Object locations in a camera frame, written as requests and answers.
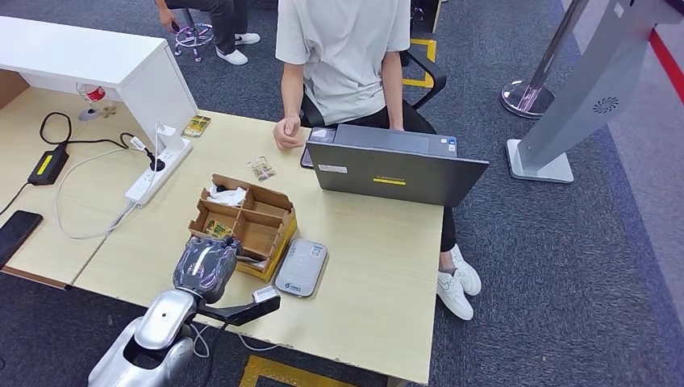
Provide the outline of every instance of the cardboard organizer box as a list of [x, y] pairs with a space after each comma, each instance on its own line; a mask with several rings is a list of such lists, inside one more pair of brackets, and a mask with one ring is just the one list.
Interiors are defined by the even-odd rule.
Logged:
[[199, 216], [188, 226], [190, 234], [211, 237], [205, 232], [211, 222], [228, 227], [242, 243], [241, 255], [261, 262], [238, 261], [236, 269], [270, 281], [297, 229], [292, 202], [283, 193], [245, 181], [216, 174], [211, 176], [211, 180], [227, 189], [241, 187], [247, 194], [241, 206], [233, 207], [207, 201], [209, 192], [203, 189], [197, 202]]

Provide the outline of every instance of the stanchion post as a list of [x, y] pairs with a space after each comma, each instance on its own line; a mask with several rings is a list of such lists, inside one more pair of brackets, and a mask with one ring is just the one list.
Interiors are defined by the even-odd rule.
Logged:
[[501, 90], [500, 100], [511, 113], [526, 119], [539, 119], [551, 105], [555, 96], [544, 87], [544, 82], [551, 71], [551, 64], [556, 58], [558, 50], [565, 41], [565, 37], [573, 30], [580, 15], [584, 11], [588, 0], [573, 0], [565, 12], [551, 43], [548, 44], [544, 56], [537, 66], [532, 80], [513, 81]]

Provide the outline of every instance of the smartphone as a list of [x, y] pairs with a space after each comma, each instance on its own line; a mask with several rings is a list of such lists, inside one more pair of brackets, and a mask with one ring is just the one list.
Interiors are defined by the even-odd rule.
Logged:
[[43, 215], [15, 211], [0, 228], [0, 268], [19, 250], [28, 236], [43, 222]]
[[[333, 127], [315, 127], [311, 129], [309, 133], [309, 139], [314, 139], [321, 143], [331, 143], [335, 140], [336, 129]], [[311, 161], [311, 155], [309, 155], [309, 149], [304, 148], [304, 153], [302, 153], [302, 159], [299, 161], [299, 165], [302, 168], [314, 168], [314, 163]]]

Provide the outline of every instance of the speaker grille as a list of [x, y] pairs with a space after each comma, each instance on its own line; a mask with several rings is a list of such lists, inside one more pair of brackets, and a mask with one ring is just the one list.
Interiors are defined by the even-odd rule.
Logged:
[[619, 105], [619, 99], [616, 97], [605, 97], [599, 99], [594, 104], [594, 112], [598, 114], [606, 114], [612, 112]]

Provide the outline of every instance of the red bottle label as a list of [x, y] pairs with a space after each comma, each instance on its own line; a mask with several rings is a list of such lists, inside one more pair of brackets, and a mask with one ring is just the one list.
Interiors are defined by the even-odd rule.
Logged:
[[90, 93], [86, 94], [88, 99], [91, 102], [97, 102], [103, 98], [105, 98], [105, 90], [102, 86], [98, 87], [97, 89], [91, 91]]

